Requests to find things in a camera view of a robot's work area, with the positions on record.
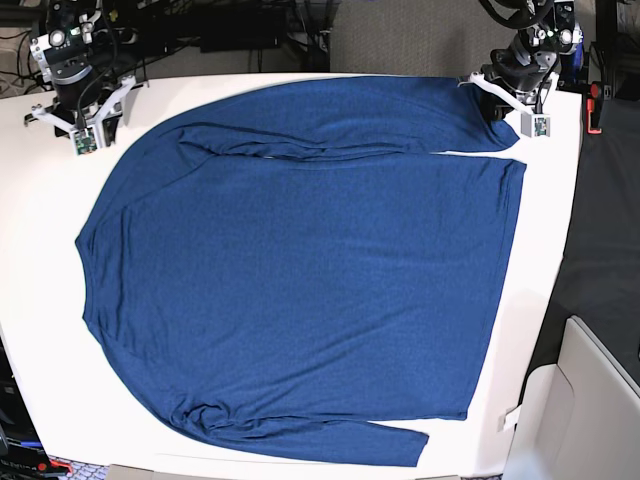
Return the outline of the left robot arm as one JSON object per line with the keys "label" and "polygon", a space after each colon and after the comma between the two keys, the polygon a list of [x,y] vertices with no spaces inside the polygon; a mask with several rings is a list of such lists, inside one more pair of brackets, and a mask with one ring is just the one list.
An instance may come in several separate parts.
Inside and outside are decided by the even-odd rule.
{"label": "left robot arm", "polygon": [[[512,12],[501,15],[500,5]],[[518,109],[535,118],[558,86],[579,83],[583,63],[583,32],[573,1],[482,1],[480,5],[499,25],[513,30],[508,47],[494,49],[480,76],[493,91],[483,105],[486,120],[502,120]]]}

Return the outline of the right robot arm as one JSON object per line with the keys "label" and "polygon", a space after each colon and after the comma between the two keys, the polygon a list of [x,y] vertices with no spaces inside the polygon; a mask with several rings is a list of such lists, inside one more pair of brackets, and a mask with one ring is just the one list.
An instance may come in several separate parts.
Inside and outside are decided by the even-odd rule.
{"label": "right robot arm", "polygon": [[84,128],[117,81],[119,40],[108,16],[110,1],[49,1],[30,52],[58,103]]}

